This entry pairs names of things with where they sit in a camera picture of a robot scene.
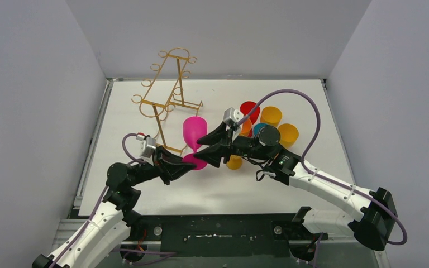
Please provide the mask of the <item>magenta wine glass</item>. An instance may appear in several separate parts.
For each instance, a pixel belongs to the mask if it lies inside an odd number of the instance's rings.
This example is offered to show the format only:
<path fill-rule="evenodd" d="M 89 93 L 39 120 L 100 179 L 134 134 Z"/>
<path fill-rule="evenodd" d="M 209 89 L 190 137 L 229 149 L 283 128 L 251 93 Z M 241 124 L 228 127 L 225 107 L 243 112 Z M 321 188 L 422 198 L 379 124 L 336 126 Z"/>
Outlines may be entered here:
<path fill-rule="evenodd" d="M 194 164 L 196 167 L 194 170 L 201 170 L 207 166 L 207 163 L 203 160 L 194 157 L 194 154 L 201 147 L 197 143 L 197 140 L 207 134 L 207 122 L 204 118 L 193 116 L 187 118 L 183 122 L 183 138 L 189 148 L 192 149 L 192 153 L 187 154 L 183 157 L 184 162 Z"/>

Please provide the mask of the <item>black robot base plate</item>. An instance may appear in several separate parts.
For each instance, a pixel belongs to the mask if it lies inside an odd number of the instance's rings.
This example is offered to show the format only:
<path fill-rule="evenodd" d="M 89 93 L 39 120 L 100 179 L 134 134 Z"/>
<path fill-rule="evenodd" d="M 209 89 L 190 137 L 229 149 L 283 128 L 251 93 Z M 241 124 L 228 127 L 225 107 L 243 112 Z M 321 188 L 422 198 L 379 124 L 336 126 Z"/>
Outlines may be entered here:
<path fill-rule="evenodd" d="M 294 213 L 143 216 L 116 251 L 142 263 L 136 250 L 152 256 L 273 257 L 313 259 L 316 242 L 326 234 L 311 233 L 294 220 Z"/>

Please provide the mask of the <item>blue wine glass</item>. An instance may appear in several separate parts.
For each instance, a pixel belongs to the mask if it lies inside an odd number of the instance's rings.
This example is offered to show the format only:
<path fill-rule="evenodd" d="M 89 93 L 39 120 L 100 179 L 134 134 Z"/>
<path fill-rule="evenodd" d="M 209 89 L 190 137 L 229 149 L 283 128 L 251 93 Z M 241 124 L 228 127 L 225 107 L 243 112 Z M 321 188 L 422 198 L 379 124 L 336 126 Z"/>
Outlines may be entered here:
<path fill-rule="evenodd" d="M 254 125 L 252 128 L 252 136 L 255 137 L 259 133 L 260 129 L 267 125 L 268 125 L 267 123 L 258 123 Z"/>

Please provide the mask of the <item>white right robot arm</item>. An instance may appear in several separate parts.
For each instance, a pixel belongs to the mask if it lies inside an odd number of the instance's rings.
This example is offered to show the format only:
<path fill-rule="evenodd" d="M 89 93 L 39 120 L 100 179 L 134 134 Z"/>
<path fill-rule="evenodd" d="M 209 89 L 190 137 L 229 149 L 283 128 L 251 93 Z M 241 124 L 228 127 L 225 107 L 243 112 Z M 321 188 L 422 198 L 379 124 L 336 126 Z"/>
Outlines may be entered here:
<path fill-rule="evenodd" d="M 197 140 L 205 149 L 195 157 L 219 167 L 231 156 L 262 160 L 260 172 L 287 186 L 303 189 L 340 209 L 339 212 L 302 207 L 292 224 L 293 234 L 306 239 L 316 233 L 353 236 L 363 246 L 382 251 L 390 243 L 397 219 L 392 194 L 348 184 L 316 169 L 280 144 L 280 132 L 264 126 L 254 138 L 235 137 L 225 123 Z"/>

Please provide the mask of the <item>orange wine glass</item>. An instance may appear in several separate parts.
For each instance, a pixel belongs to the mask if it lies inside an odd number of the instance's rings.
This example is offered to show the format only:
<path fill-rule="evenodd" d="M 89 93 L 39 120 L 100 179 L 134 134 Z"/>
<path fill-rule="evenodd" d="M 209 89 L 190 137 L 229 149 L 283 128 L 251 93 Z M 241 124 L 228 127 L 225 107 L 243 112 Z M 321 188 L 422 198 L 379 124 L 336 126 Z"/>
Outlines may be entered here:
<path fill-rule="evenodd" d="M 244 136 L 244 137 L 251 137 L 252 136 L 252 122 L 251 122 L 250 118 L 246 119 L 242 123 L 240 136 Z"/>

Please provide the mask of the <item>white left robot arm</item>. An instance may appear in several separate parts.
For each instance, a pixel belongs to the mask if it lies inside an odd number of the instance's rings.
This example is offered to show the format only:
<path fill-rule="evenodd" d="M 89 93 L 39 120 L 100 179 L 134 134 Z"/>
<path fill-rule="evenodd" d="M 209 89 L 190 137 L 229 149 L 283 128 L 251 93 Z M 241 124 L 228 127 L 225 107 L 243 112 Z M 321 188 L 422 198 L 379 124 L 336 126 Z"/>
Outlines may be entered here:
<path fill-rule="evenodd" d="M 161 146 L 151 149 L 144 162 L 112 164 L 89 218 L 59 248 L 39 255 L 32 267 L 96 267 L 120 242 L 143 234 L 142 216 L 134 211 L 141 195 L 135 185 L 155 178 L 168 185 L 196 167 Z"/>

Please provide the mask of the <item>yellow wine glass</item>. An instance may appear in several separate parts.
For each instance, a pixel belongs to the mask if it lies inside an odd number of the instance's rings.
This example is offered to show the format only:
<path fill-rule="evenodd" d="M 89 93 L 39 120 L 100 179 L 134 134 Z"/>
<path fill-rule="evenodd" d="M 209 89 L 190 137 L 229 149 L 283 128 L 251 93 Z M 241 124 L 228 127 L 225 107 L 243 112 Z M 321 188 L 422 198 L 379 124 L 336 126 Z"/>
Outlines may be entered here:
<path fill-rule="evenodd" d="M 283 118 L 283 113 L 277 107 L 267 106 L 262 109 L 260 114 L 260 122 L 266 123 L 273 127 L 278 127 Z"/>
<path fill-rule="evenodd" d="M 228 162 L 226 162 L 227 168 L 231 170 L 238 170 L 242 167 L 243 159 L 240 156 L 231 155 Z"/>
<path fill-rule="evenodd" d="M 299 131 L 296 126 L 289 123 L 278 126 L 278 131 L 280 133 L 279 143 L 285 148 L 292 147 L 299 137 Z"/>

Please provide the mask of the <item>aluminium table edge rail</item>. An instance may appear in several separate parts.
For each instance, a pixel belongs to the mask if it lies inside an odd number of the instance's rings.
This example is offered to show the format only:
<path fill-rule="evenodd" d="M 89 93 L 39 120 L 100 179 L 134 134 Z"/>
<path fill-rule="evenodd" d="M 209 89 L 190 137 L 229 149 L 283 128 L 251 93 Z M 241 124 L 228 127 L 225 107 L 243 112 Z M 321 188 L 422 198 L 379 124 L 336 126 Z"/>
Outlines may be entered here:
<path fill-rule="evenodd" d="M 281 122 L 298 128 L 299 138 L 292 149 L 296 154 L 301 154 L 314 134 L 316 119 L 311 103 L 315 103 L 321 117 L 321 129 L 307 159 L 315 168 L 348 183 L 353 182 L 352 173 L 346 168 L 346 153 L 341 146 L 321 80 L 187 80 L 184 88 L 188 100 L 203 102 L 198 116 L 206 120 L 209 130 L 218 126 L 223 112 L 230 107 L 238 108 L 245 101 L 258 101 L 275 90 L 295 89 L 302 92 L 300 96 L 287 93 L 275 95 L 263 106 L 279 108 L 283 113 Z M 154 136 L 157 132 L 156 120 L 142 116 L 138 105 L 131 102 L 134 94 L 144 91 L 140 81 L 111 83 L 79 187 L 82 216 L 88 216 L 95 206 L 110 164 L 129 162 L 121 144 L 124 135 L 143 132 Z M 164 125 L 169 145 L 186 145 L 182 125 L 191 116 L 194 115 L 187 109 L 176 109 L 170 114 Z M 305 190 L 283 186 L 271 179 L 257 183 L 254 170 L 247 165 L 236 171 L 225 166 L 218 169 L 206 167 L 183 176 L 169 186 L 163 185 L 160 179 L 143 183 L 142 196 L 135 209 L 148 216 L 284 213 L 303 205 L 337 211 L 334 205 Z"/>

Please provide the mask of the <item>red wine glass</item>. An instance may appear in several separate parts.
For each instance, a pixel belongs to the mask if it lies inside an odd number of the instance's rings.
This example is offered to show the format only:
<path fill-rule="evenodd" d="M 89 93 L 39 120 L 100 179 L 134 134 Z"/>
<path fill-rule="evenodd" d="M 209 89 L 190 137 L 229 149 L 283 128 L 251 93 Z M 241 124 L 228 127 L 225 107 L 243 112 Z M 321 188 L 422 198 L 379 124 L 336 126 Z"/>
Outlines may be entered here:
<path fill-rule="evenodd" d="M 242 123 L 249 120 L 254 124 L 260 116 L 261 109 L 255 102 L 246 101 L 240 105 L 240 111 L 244 115 L 241 120 Z"/>

